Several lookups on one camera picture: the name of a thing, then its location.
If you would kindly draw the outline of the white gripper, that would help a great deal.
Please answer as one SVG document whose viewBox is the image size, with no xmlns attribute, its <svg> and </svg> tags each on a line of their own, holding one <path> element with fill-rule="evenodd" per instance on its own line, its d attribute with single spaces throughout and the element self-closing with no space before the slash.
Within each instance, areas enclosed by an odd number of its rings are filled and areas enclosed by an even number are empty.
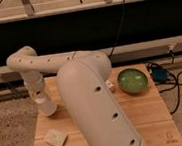
<svg viewBox="0 0 182 146">
<path fill-rule="evenodd" d="M 32 99 L 44 98 L 44 77 L 40 72 L 23 73 L 22 78 Z"/>
</svg>

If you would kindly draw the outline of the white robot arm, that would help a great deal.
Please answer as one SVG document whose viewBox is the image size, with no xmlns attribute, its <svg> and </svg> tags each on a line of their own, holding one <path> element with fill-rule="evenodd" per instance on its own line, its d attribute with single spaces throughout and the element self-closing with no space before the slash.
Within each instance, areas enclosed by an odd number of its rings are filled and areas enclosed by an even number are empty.
<svg viewBox="0 0 182 146">
<path fill-rule="evenodd" d="M 57 90 L 90 146 L 148 146 L 107 87 L 109 57 L 101 51 L 74 51 L 39 56 L 23 47 L 7 58 L 29 91 L 44 87 L 43 74 L 57 75 Z"/>
</svg>

